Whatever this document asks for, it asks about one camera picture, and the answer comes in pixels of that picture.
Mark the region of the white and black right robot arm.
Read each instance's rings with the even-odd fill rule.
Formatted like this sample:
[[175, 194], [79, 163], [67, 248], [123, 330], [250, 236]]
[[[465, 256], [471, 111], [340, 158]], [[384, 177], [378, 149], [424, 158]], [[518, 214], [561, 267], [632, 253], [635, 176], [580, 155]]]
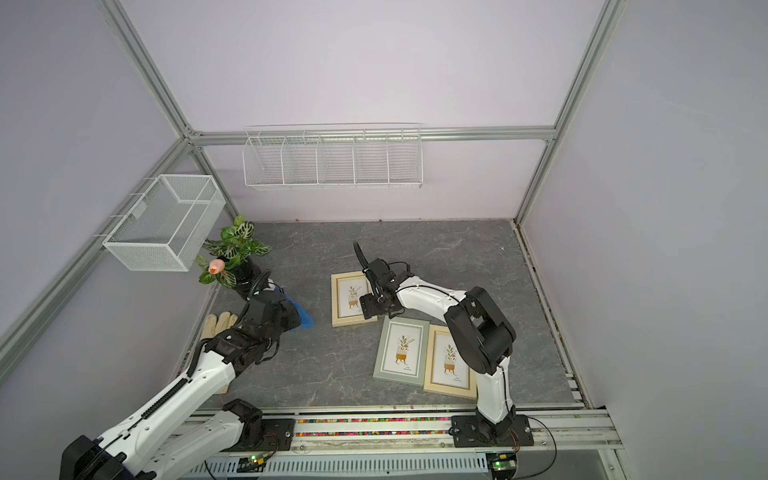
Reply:
[[390, 318], [416, 310], [444, 321], [458, 354], [476, 373], [478, 397], [473, 422], [456, 433], [491, 445], [513, 438], [516, 409], [508, 372], [516, 332], [490, 294], [481, 287], [451, 290], [431, 284], [405, 269], [396, 273], [381, 258], [355, 254], [372, 291], [361, 297], [363, 316]]

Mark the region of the green-grey picture frame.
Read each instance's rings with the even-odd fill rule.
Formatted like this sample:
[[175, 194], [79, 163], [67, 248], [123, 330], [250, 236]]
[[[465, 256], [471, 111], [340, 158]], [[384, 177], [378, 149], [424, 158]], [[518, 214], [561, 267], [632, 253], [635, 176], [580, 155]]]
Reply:
[[384, 320], [373, 377], [422, 386], [430, 324], [409, 318]]

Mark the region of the electronics board green led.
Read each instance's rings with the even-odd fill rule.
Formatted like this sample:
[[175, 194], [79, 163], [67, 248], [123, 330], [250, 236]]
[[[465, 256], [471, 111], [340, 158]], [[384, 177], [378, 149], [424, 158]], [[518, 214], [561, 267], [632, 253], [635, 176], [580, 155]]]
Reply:
[[518, 469], [517, 455], [513, 452], [487, 453], [486, 462], [493, 478], [513, 478]]
[[267, 460], [264, 457], [249, 456], [238, 460], [236, 472], [243, 474], [261, 473], [264, 471]]

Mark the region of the light wood picture frame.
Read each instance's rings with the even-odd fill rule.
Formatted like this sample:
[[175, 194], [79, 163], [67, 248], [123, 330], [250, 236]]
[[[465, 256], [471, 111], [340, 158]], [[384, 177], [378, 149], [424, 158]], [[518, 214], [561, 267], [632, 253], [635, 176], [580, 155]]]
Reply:
[[475, 400], [475, 372], [464, 362], [445, 326], [429, 327], [424, 390]]

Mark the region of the aluminium cage frame profiles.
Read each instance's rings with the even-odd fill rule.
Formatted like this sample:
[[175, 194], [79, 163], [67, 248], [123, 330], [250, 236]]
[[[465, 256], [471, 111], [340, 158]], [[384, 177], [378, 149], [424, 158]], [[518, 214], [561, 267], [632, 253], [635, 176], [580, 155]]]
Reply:
[[[203, 172], [215, 175], [216, 171], [204, 149], [211, 146], [244, 143], [248, 135], [240, 132], [195, 131], [185, 119], [180, 106], [151, 59], [138, 32], [128, 19], [122, 4], [119, 1], [97, 1], [95, 5], [127, 59], [137, 71], [139, 78], [177, 135], [168, 150], [146, 174], [146, 179], [153, 180], [160, 174], [170, 171], [185, 155], [192, 156], [197, 167]], [[583, 97], [596, 69], [596, 64], [604, 53], [625, 7], [624, 1], [605, 1], [601, 6], [586, 52], [554, 125], [412, 128], [410, 131], [418, 133], [420, 139], [425, 142], [533, 139], [545, 141], [547, 146], [543, 157], [534, 170], [533, 178], [523, 196], [522, 205], [516, 214], [517, 219], [522, 219], [528, 213], [533, 202], [533, 196], [541, 184], [543, 172], [554, 155], [555, 144], [564, 136], [566, 127], [574, 116], [576, 105]], [[86, 242], [75, 257], [45, 287], [11, 328], [11, 331], [3, 336], [1, 340], [2, 383], [7, 382], [12, 372], [20, 365], [33, 345], [49, 328], [63, 307], [98, 265], [105, 253], [101, 235], [116, 225], [117, 220], [115, 218], [107, 220], [97, 234]]]

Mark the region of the green artificial plant pink flower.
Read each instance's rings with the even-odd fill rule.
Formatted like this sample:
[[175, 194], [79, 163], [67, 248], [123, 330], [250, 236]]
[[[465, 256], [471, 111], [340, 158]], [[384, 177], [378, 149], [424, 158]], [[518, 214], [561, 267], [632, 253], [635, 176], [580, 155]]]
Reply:
[[203, 285], [218, 283], [233, 290], [235, 284], [231, 271], [240, 265], [246, 257], [264, 257], [272, 251], [272, 247], [254, 237], [255, 225], [238, 215], [230, 226], [220, 231], [218, 240], [207, 239], [203, 249], [209, 258], [198, 255], [195, 263], [201, 268], [198, 282]]

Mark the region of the blue microfibre cloth black trim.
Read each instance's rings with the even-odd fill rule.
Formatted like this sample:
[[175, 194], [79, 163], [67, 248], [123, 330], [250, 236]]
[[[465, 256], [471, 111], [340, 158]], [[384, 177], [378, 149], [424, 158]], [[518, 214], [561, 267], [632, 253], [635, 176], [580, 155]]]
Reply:
[[299, 318], [299, 327], [304, 330], [312, 328], [314, 326], [314, 320], [310, 313], [299, 302], [290, 296], [286, 296], [286, 299], [293, 305], [297, 312]]

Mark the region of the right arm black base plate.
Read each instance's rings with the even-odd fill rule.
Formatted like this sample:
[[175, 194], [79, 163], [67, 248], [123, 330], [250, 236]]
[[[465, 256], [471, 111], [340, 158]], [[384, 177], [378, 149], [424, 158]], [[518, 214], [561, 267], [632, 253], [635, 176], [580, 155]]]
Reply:
[[451, 417], [448, 430], [457, 448], [529, 447], [534, 445], [529, 418], [513, 414], [492, 423], [479, 413]]

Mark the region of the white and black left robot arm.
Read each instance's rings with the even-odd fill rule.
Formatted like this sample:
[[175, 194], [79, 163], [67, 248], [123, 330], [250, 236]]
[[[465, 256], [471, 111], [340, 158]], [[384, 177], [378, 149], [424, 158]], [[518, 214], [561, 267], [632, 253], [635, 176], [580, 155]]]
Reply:
[[309, 313], [275, 285], [252, 293], [235, 324], [198, 343], [187, 370], [98, 437], [81, 435], [63, 451], [62, 479], [178, 479], [230, 447], [275, 453], [262, 411], [235, 399], [203, 425], [172, 435], [210, 397], [248, 368], [271, 360], [283, 333], [310, 327]]

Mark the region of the left electronics board green led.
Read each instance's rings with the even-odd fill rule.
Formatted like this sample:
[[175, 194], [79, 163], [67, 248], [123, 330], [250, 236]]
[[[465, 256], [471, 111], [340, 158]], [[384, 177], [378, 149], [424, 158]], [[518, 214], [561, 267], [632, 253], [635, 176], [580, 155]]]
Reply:
[[236, 472], [243, 474], [261, 473], [264, 471], [267, 460], [264, 457], [249, 456], [238, 460]]

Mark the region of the aluminium mounting rail front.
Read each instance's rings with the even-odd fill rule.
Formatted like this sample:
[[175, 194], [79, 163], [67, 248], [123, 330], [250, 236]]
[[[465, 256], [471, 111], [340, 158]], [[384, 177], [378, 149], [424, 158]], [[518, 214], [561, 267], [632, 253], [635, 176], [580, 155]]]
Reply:
[[451, 417], [473, 415], [460, 406], [396, 406], [329, 411], [266, 410], [262, 418], [296, 422], [291, 448], [297, 455], [416, 453], [466, 449], [474, 452], [520, 450], [615, 450], [623, 443], [605, 410], [526, 409], [534, 445], [529, 447], [457, 448], [449, 435]]

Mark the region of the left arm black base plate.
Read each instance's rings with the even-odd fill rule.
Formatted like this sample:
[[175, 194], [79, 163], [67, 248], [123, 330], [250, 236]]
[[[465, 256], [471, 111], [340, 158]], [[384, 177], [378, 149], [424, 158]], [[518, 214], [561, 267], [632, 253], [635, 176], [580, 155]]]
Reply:
[[248, 422], [240, 439], [229, 452], [288, 451], [291, 448], [296, 422], [293, 419], [262, 418]]

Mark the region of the right electronics board green led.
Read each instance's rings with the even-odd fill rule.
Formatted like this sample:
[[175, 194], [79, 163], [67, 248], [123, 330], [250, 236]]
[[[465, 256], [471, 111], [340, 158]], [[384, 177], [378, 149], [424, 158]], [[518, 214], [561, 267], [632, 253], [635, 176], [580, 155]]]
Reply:
[[518, 469], [517, 455], [513, 452], [487, 453], [486, 462], [493, 478], [513, 478]]

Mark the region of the beige picture frame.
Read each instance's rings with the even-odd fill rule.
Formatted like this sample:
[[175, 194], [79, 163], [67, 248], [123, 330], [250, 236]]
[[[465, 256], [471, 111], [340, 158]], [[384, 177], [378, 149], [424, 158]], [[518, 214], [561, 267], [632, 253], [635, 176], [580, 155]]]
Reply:
[[376, 317], [364, 317], [361, 307], [361, 298], [370, 292], [369, 282], [361, 271], [332, 274], [332, 326], [345, 327], [375, 322]]

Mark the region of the black glossy plant vase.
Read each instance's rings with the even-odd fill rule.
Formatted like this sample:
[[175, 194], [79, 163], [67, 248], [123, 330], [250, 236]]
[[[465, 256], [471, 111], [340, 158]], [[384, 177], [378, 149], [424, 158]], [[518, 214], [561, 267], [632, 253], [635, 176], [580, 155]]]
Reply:
[[251, 257], [246, 257], [231, 273], [235, 278], [232, 289], [244, 301], [247, 301], [254, 291], [261, 290], [268, 284], [268, 275], [262, 272]]

